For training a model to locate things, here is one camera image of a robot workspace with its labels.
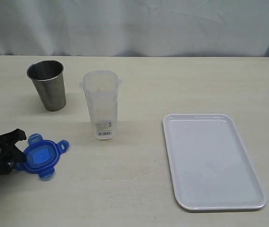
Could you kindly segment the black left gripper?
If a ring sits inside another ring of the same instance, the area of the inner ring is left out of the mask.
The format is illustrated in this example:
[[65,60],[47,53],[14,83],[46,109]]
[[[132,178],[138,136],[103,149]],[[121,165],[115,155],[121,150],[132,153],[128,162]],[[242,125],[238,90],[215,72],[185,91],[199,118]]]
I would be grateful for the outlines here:
[[26,140],[26,134],[21,129],[0,135],[0,175],[8,175],[12,171],[10,163],[25,163],[25,153],[16,147],[16,143]]

